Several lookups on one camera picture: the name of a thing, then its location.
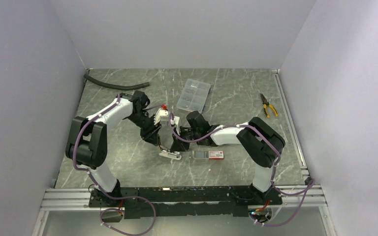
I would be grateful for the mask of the small beige white stapler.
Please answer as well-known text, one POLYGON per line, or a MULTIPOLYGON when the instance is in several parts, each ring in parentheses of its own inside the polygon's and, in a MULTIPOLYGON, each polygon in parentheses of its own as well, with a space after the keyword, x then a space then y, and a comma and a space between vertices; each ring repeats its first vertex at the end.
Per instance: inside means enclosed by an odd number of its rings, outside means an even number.
POLYGON ((171 150, 169 150, 168 148, 162 145, 159 145, 159 148, 160 148, 160 152, 158 153, 159 156, 169 158, 172 160, 181 160, 182 158, 182 155, 178 151, 172 152, 171 150))

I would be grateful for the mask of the red white staples box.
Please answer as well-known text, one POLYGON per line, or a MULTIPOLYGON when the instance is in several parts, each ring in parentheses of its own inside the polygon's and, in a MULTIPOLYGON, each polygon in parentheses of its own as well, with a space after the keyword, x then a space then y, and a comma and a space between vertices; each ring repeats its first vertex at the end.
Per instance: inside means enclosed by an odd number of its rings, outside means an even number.
POLYGON ((223 151, 193 151, 192 157, 195 159, 211 159, 211 160, 222 160, 224 159, 223 151))

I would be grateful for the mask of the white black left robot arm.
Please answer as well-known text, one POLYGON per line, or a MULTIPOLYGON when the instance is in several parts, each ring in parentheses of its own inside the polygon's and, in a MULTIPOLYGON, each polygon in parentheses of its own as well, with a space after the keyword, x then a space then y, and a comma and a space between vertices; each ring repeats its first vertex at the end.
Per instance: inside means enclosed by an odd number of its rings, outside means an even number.
POLYGON ((140 128, 143 141, 159 146, 161 125, 155 124, 154 117, 149 116, 146 109, 149 104, 148 96, 142 91, 137 90, 132 95, 120 93, 95 114, 72 120, 65 155, 72 160, 74 169, 87 173, 102 200, 110 207, 121 201, 122 193, 120 181, 105 162, 108 130, 128 119, 140 128))

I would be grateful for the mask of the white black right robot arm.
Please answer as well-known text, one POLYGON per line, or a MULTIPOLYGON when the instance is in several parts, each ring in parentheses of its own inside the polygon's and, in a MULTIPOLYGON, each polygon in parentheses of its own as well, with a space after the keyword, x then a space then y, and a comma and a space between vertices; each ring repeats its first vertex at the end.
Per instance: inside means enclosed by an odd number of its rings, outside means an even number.
POLYGON ((175 116, 170 115, 169 127, 175 149, 188 150, 191 143, 206 147, 239 146, 254 163, 252 200, 263 204, 270 198, 275 191, 275 167, 286 142, 264 120, 253 117, 236 125, 210 124, 198 111, 187 115, 188 127, 177 126, 175 119, 175 116))

